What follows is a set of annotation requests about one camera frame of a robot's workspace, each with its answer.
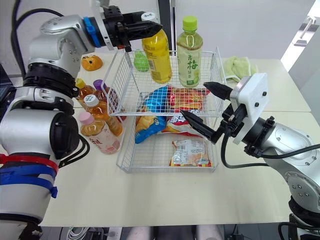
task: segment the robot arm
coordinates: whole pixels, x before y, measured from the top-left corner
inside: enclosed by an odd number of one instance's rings
[[[276,123],[272,116],[267,120],[259,117],[268,103],[265,73],[244,77],[234,89],[217,82],[208,82],[204,86],[216,97],[231,102],[222,113],[223,120],[219,128],[215,131],[204,125],[201,118],[182,110],[185,119],[213,144],[224,134],[221,161],[227,168],[270,166],[278,171],[291,192],[289,207],[293,212],[291,222],[295,227],[291,239],[298,239],[302,235],[319,237],[318,231],[305,229],[320,227],[320,151],[316,150],[320,144],[314,145],[310,136],[300,130]],[[233,137],[236,144],[244,142],[247,154],[262,157],[266,163],[229,165],[225,158],[229,137]]]
[[[41,26],[30,45],[23,86],[0,123],[0,144],[8,153],[0,159],[1,239],[18,239],[27,224],[43,220],[58,192],[59,163],[78,147],[72,97],[79,92],[75,77],[81,56],[103,46],[129,52],[131,40],[151,37],[162,28],[142,22],[144,12],[121,14],[116,6],[93,3],[95,17],[55,17]]]

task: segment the blue snack bag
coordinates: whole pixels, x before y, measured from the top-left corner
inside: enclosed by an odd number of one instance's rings
[[[144,102],[143,112],[163,113],[166,111],[168,86],[154,90]],[[137,116],[135,123],[135,143],[139,144],[145,139],[166,127],[165,116]]]

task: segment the table surface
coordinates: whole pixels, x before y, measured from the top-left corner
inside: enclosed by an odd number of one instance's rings
[[[76,109],[76,115],[82,111]],[[320,142],[320,127],[309,112],[263,112],[279,123],[308,133]],[[105,155],[90,143],[84,159],[59,170],[42,226],[162,226],[271,223],[287,221],[289,188],[270,167],[213,173],[125,173],[117,154]],[[229,141],[230,164],[262,162]]]
[[[113,54],[99,53],[97,54],[103,60],[103,66],[96,71],[86,71],[82,68],[79,71],[78,77],[82,78],[87,84],[93,85],[94,80],[104,79],[107,69],[112,61]],[[298,87],[286,71],[282,62],[278,59],[250,59],[251,64],[258,66],[260,73],[268,75],[268,94],[269,104],[264,109],[265,111],[275,112],[310,112],[310,108],[304,97],[300,93]],[[107,85],[113,81],[113,76],[117,69],[117,63],[112,67],[110,76],[107,78]],[[237,82],[228,80],[227,84],[234,88]],[[81,105],[74,98],[74,107],[81,108]]]

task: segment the red strap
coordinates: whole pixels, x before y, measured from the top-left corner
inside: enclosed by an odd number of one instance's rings
[[[28,163],[37,163],[37,164],[43,164],[47,165],[55,171],[55,173],[58,173],[58,165],[51,161],[50,159],[39,157],[39,156],[23,156],[23,155],[10,155],[6,156],[4,154],[0,155],[0,164],[5,164],[6,162],[28,162]]]

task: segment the towel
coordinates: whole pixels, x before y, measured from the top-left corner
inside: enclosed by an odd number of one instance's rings
[[[251,65],[249,59],[245,57],[229,57],[223,64],[226,79],[239,82],[245,76],[258,73],[257,65]]]

